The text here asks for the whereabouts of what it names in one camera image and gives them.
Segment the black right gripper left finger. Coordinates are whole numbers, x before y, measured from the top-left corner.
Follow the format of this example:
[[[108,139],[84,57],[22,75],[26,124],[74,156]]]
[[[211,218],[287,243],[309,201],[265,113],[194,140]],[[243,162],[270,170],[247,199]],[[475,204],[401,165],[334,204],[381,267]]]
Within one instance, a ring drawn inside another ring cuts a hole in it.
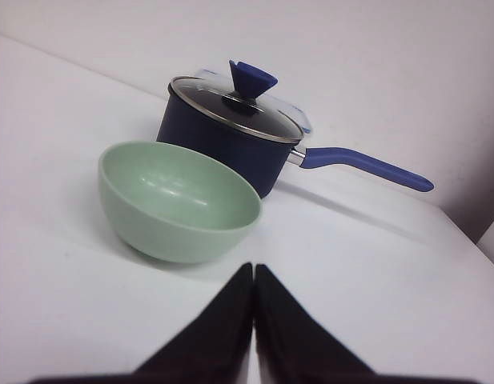
[[[243,264],[206,308],[130,374],[65,376],[35,383],[234,383],[253,328],[253,266]]]

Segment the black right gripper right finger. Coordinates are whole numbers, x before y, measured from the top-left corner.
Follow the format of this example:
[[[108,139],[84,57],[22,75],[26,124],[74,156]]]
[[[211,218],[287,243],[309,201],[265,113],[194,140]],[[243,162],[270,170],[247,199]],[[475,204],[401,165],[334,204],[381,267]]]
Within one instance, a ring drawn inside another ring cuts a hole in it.
[[[255,328],[277,383],[393,383],[329,334],[263,265],[255,267]]]

